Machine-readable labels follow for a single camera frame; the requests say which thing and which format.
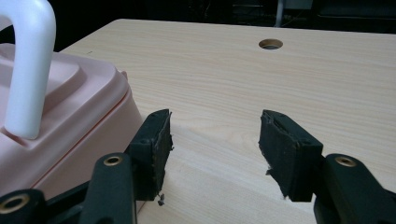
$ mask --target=dark background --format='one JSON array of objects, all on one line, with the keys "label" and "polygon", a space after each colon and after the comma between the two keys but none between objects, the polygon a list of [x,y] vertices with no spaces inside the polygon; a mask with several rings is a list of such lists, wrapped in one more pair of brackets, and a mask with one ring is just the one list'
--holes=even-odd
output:
[{"label": "dark background", "polygon": [[[49,0],[57,22],[55,51],[117,19],[274,26],[277,0]],[[396,0],[314,0],[289,9],[282,27],[396,34]],[[13,28],[0,43],[14,43]]]}]

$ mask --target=clamp jaw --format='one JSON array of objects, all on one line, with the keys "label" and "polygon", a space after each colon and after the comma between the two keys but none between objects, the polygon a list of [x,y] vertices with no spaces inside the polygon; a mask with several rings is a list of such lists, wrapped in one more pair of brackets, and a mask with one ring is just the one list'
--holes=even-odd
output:
[{"label": "clamp jaw", "polygon": [[396,194],[383,189],[361,161],[321,156],[323,145],[284,114],[264,110],[260,150],[283,196],[311,202],[317,223],[396,223]]},{"label": "clamp jaw", "polygon": [[173,149],[170,116],[167,109],[150,114],[125,152],[99,159],[82,185],[47,201],[38,189],[1,197],[0,223],[137,223],[135,202],[153,201],[162,190]]}]

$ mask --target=table top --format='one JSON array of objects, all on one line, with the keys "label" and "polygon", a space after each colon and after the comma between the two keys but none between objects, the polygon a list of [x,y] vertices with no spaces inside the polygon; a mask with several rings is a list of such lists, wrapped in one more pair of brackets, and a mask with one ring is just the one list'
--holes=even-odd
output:
[{"label": "table top", "polygon": [[[262,49],[275,38],[280,49]],[[64,50],[128,73],[143,117],[169,108],[165,206],[139,223],[315,223],[284,199],[258,141],[263,109],[359,159],[396,191],[396,35],[119,20]]]}]

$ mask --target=pink plastic container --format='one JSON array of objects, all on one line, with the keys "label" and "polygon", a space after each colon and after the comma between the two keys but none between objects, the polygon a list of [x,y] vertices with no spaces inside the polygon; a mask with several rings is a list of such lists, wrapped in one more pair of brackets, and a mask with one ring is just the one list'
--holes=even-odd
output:
[{"label": "pink plastic container", "polygon": [[89,180],[100,157],[123,151],[142,119],[113,65],[53,53],[38,137],[8,132],[14,54],[14,45],[0,45],[0,195],[37,188],[51,198]]}]

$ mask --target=brass rivet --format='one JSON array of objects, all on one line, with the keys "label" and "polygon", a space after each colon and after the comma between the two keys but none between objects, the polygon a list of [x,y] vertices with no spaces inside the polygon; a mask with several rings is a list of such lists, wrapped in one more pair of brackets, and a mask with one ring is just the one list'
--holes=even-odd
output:
[{"label": "brass rivet", "polygon": [[115,166],[122,162],[122,158],[118,156],[113,156],[105,159],[104,164],[106,166]]},{"label": "brass rivet", "polygon": [[20,194],[8,198],[0,203],[0,214],[9,214],[23,208],[29,203],[30,197],[27,194]]},{"label": "brass rivet", "polygon": [[347,166],[347,167],[354,167],[356,166],[356,162],[354,162],[352,159],[347,158],[347,157],[336,157],[335,161],[337,161],[339,164],[343,165],[343,166]]}]

